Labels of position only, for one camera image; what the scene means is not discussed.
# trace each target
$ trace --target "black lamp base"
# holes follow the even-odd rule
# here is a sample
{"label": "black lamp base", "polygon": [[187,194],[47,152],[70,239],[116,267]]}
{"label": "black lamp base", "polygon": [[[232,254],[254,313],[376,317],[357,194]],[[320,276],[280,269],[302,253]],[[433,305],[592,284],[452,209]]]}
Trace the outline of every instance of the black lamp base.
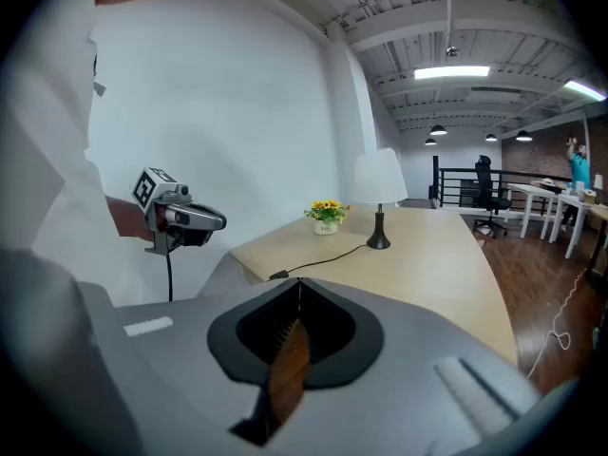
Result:
{"label": "black lamp base", "polygon": [[376,212],[376,226],[367,243],[370,248],[375,250],[384,250],[390,247],[390,241],[384,234],[384,213],[382,212],[382,204],[378,204],[378,211]]}

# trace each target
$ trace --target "cable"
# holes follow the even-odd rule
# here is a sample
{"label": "cable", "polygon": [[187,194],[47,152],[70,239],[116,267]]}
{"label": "cable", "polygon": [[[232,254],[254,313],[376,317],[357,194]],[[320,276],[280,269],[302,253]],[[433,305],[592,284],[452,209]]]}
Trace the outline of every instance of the cable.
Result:
{"label": "cable", "polygon": [[173,302],[173,272],[171,271],[171,257],[169,254],[165,256],[167,259],[167,276],[169,277],[169,302]]}
{"label": "cable", "polygon": [[276,274],[272,274],[270,276],[269,280],[275,280],[276,278],[287,278],[287,277],[289,277],[289,273],[293,272],[294,270],[303,269],[304,267],[311,267],[312,265],[320,265],[321,263],[333,262],[334,260],[338,260],[339,258],[345,257],[348,254],[351,254],[352,252],[354,252],[355,250],[360,249],[361,247],[367,247],[367,246],[368,245],[359,245],[358,247],[355,247],[352,250],[350,250],[349,252],[347,252],[346,254],[342,254],[340,256],[336,256],[334,258],[330,258],[329,260],[321,260],[321,261],[318,261],[318,262],[307,263],[305,265],[300,265],[299,267],[293,267],[292,270],[282,270],[280,272],[277,272]]}
{"label": "cable", "polygon": [[[566,305],[568,304],[568,301],[570,300],[570,298],[574,295],[574,292],[578,288],[579,280],[584,275],[584,273],[586,271],[587,271],[586,268],[583,269],[580,272],[580,274],[577,276],[577,278],[574,281],[574,287],[572,288],[572,291],[570,291],[570,294],[568,294],[568,296],[565,298],[565,300],[563,301],[563,304],[561,304],[561,306],[560,306],[560,310],[558,311],[558,313],[553,318],[552,330],[550,332],[548,332],[547,336],[544,338],[544,343],[542,343],[542,348],[541,348],[541,351],[539,352],[539,356],[537,356],[536,361],[534,362],[534,365],[532,365],[532,370],[530,370],[530,372],[528,373],[528,375],[527,375],[526,378],[530,378],[530,375],[532,373],[534,373],[534,370],[536,369],[536,366],[539,364],[539,361],[541,361],[542,352],[547,347],[547,342],[549,341],[549,337],[551,336],[551,334],[553,334],[556,338],[558,338],[558,343],[560,343],[560,348],[562,350],[566,351],[566,350],[568,350],[568,348],[570,348],[570,333],[568,331],[557,332],[556,331],[556,327],[555,327],[555,322],[558,320],[558,317],[560,317],[561,314],[563,313],[563,310],[566,307]],[[561,341],[562,338],[567,338],[567,343],[566,342],[562,342]]]}

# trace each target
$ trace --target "brick wall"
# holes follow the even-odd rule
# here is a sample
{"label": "brick wall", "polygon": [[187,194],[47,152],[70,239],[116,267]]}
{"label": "brick wall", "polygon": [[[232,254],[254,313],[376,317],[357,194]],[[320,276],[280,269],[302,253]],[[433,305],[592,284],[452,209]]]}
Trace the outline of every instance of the brick wall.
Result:
{"label": "brick wall", "polygon": [[[591,185],[596,174],[604,177],[602,201],[608,202],[608,115],[589,120],[591,144]],[[582,122],[565,123],[533,132],[532,142],[518,142],[515,138],[503,141],[503,169],[532,172],[571,178],[570,163],[566,159],[569,137],[585,142]]]}

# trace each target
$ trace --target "potted plant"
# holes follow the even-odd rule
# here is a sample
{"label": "potted plant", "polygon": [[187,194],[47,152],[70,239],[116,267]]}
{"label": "potted plant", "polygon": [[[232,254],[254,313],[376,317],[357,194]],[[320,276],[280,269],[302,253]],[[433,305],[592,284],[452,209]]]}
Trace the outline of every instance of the potted plant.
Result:
{"label": "potted plant", "polygon": [[315,219],[314,232],[317,235],[333,235],[338,231],[338,223],[344,221],[350,206],[342,206],[339,201],[315,201],[310,211],[304,211],[308,218]]}

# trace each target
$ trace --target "person's arm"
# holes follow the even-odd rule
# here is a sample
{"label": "person's arm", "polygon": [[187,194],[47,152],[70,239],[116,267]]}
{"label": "person's arm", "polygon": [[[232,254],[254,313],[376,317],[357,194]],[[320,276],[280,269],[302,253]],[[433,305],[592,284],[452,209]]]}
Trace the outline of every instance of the person's arm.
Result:
{"label": "person's arm", "polygon": [[577,144],[577,139],[574,137],[568,141],[568,151],[566,152],[566,159],[570,162],[574,155],[574,147]]}
{"label": "person's arm", "polygon": [[137,204],[122,199],[105,197],[110,215],[121,237],[141,238],[153,241],[152,232],[145,227],[142,210]]}

